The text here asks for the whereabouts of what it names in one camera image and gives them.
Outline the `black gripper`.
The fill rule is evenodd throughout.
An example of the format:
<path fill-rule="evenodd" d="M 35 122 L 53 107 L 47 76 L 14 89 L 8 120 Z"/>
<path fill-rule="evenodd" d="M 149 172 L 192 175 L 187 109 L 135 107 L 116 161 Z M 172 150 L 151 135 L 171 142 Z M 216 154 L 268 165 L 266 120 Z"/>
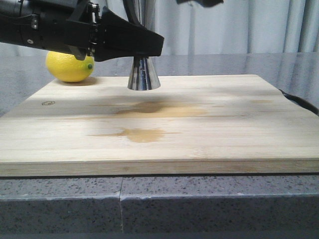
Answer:
<path fill-rule="evenodd" d="M 72 54 L 96 62 L 160 56 L 164 38 L 130 23 L 92 0 L 2 0 L 3 43 Z"/>

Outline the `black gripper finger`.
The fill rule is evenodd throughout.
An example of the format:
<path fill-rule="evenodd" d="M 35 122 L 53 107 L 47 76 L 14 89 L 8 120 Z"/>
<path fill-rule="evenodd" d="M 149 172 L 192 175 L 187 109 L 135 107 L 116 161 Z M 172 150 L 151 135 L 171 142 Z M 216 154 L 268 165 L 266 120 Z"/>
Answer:
<path fill-rule="evenodd" d="M 144 26 L 144 0 L 123 0 L 124 9 L 128 18 L 128 21 L 134 25 Z"/>
<path fill-rule="evenodd" d="M 198 3 L 202 7 L 214 7 L 216 5 L 224 3 L 224 0 L 176 0 L 176 3 L 182 4 L 191 1 Z"/>

